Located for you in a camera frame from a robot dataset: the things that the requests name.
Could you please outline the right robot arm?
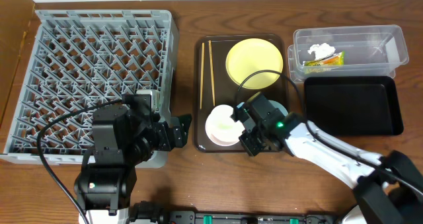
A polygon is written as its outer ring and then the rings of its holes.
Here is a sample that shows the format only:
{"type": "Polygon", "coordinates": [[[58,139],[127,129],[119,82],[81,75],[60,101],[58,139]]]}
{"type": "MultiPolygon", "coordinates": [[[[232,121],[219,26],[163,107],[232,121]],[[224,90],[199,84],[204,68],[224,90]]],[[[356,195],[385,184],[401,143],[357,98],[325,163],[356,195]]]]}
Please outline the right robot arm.
{"type": "Polygon", "coordinates": [[[354,147],[319,129],[302,115],[284,115],[262,93],[237,105],[244,149],[285,151],[327,171],[353,192],[356,205],[339,223],[421,223],[422,173],[403,153],[387,156],[354,147]]]}

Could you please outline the clear plastic waste bin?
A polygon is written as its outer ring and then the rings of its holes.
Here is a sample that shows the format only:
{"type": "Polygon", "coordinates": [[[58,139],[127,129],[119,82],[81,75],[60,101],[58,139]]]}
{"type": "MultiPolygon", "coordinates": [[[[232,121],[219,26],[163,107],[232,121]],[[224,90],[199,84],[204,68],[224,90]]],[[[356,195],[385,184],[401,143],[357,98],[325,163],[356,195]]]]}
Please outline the clear plastic waste bin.
{"type": "Polygon", "coordinates": [[[305,28],[293,34],[288,47],[291,80],[308,77],[395,76],[395,69],[409,62],[401,27],[397,25],[305,28]],[[328,44],[344,54],[343,65],[306,66],[315,58],[312,47],[328,44]]]}

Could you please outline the black rectangular waste tray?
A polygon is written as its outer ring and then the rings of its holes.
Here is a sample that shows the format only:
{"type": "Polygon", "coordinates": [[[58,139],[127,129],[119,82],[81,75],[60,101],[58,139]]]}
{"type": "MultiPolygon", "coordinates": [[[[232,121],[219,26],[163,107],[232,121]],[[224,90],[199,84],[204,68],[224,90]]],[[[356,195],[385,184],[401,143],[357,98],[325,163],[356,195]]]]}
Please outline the black rectangular waste tray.
{"type": "Polygon", "coordinates": [[[388,76],[310,77],[304,81],[308,120],[331,135],[400,135],[403,119],[388,76]]]}

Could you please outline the light blue bowl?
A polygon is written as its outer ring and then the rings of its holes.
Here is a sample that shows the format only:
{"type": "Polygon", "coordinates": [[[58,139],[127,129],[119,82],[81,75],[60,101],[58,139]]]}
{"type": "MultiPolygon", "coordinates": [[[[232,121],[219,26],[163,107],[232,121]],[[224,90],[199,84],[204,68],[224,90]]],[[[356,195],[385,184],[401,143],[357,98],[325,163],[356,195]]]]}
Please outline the light blue bowl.
{"type": "Polygon", "coordinates": [[[275,100],[269,100],[269,102],[274,108],[279,109],[284,116],[288,115],[287,109],[283,105],[281,105],[279,102],[276,102],[275,100]]]}

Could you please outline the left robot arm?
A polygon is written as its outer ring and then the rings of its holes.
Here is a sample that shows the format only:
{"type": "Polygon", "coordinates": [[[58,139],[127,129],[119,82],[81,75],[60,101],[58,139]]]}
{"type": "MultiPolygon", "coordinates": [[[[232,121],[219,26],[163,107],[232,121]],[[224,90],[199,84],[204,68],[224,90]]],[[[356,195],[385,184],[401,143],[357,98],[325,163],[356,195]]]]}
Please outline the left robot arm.
{"type": "Polygon", "coordinates": [[[135,221],[129,210],[136,165],[148,161],[154,151],[170,152],[188,140],[191,115],[172,117],[169,122],[160,118],[147,94],[125,95],[121,102],[94,111],[95,144],[83,157],[74,187],[83,221],[135,221]]]}

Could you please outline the green orange snack wrapper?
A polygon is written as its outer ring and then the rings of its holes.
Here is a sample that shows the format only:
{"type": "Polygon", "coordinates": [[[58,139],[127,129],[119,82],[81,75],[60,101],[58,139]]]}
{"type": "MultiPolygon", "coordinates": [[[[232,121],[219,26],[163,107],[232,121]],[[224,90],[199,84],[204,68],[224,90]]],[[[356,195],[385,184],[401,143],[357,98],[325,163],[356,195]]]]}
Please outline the green orange snack wrapper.
{"type": "Polygon", "coordinates": [[[304,61],[303,65],[304,66],[339,66],[339,65],[344,65],[344,54],[345,52],[342,51],[340,53],[337,54],[333,54],[330,57],[321,59],[321,60],[317,60],[317,61],[304,61]]]}

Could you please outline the white tissue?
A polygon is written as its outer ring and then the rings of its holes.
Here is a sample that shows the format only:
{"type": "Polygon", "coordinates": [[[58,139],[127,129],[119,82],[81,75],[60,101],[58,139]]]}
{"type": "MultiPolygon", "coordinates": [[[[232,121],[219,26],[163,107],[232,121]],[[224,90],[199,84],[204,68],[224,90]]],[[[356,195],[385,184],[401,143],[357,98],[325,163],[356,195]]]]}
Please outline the white tissue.
{"type": "Polygon", "coordinates": [[[336,49],[327,43],[313,44],[308,50],[308,54],[314,54],[315,60],[319,61],[324,58],[330,57],[335,53],[336,49]]]}

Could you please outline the white round bowl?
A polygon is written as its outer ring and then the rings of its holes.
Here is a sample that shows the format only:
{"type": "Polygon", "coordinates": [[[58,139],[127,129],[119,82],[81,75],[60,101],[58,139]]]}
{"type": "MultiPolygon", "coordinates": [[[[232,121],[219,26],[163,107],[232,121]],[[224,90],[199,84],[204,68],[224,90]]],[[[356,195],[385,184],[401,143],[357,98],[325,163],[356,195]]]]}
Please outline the white round bowl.
{"type": "Polygon", "coordinates": [[[231,115],[233,108],[226,104],[216,106],[206,119],[205,131],[207,137],[216,145],[232,146],[239,142],[239,137],[245,130],[240,121],[235,122],[231,115]]]}

